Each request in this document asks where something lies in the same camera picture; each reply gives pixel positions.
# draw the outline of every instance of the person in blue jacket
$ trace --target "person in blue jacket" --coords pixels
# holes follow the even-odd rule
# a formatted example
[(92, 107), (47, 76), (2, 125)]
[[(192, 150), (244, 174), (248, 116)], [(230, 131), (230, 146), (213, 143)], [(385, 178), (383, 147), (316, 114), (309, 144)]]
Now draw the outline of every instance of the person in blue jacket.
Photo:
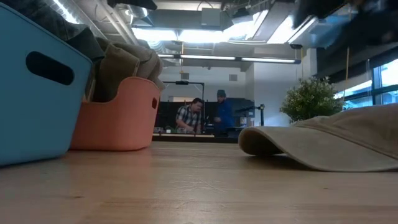
[(225, 90), (217, 91), (217, 117), (214, 118), (216, 132), (223, 133), (226, 128), (234, 126), (232, 106), (226, 98)]

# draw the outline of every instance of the potted plant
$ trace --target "potted plant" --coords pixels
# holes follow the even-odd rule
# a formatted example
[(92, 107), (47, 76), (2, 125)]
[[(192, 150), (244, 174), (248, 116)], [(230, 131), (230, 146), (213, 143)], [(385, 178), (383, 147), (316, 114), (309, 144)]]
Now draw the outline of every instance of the potted plant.
[(300, 79), (300, 85), (287, 92), (280, 112), (290, 117), (290, 123), (316, 116), (331, 116), (343, 108), (343, 101), (335, 99), (337, 91), (328, 79)]

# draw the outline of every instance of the salmon plastic basket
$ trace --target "salmon plastic basket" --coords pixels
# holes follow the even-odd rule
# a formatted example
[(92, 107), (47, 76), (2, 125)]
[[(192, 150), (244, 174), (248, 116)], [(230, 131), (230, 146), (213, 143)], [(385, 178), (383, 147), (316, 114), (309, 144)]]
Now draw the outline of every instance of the salmon plastic basket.
[(113, 100), (83, 102), (70, 149), (132, 151), (149, 146), (159, 98), (155, 83), (129, 77)]

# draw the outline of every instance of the table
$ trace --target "table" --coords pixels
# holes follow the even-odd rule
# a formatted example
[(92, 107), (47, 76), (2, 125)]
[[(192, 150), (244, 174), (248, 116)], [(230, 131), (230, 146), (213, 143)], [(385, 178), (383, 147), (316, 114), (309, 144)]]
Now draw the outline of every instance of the table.
[(0, 169), (0, 223), (396, 224), (398, 173), (327, 173), (235, 144), (154, 142)]
[(153, 133), (152, 136), (163, 136), (163, 137), (196, 137), (196, 138), (214, 138), (212, 134), (168, 134), (168, 133)]

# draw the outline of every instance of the white wall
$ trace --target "white wall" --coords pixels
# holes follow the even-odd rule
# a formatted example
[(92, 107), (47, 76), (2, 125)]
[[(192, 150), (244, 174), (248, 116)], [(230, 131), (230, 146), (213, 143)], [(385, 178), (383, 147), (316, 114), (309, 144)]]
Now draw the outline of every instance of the white wall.
[[(253, 69), (254, 88), (251, 87), (249, 81), (250, 69), (246, 72), (246, 96), (250, 95), (249, 91), (252, 88), (256, 106), (265, 105), (265, 126), (288, 126), (290, 118), (279, 112), (279, 108), (282, 106), (287, 90), (297, 85), (299, 78), (308, 78), (317, 73), (316, 50), (308, 49), (307, 56), (300, 65), (255, 63)], [(260, 111), (256, 110), (254, 124), (260, 125), (260, 120)]]
[(246, 71), (246, 99), (254, 100), (254, 63)]
[[(164, 82), (180, 81), (180, 69), (180, 67), (165, 68), (159, 78)], [(204, 100), (216, 101), (217, 90), (225, 90), (227, 97), (230, 98), (246, 97), (246, 74), (241, 72), (240, 68), (211, 68), (211, 70), (208, 70), (202, 67), (185, 67), (183, 72), (190, 74), (189, 82), (205, 83)], [(238, 81), (231, 82), (229, 74), (238, 75)], [(201, 85), (196, 85), (196, 87), (193, 85), (169, 84), (162, 92), (161, 100), (167, 101), (170, 96), (201, 98)]]
[[(265, 105), (265, 126), (288, 126), (289, 117), (279, 112), (287, 90), (297, 84), (297, 70), (300, 65), (255, 63), (254, 102)], [(256, 110), (254, 125), (260, 125), (260, 111)]]

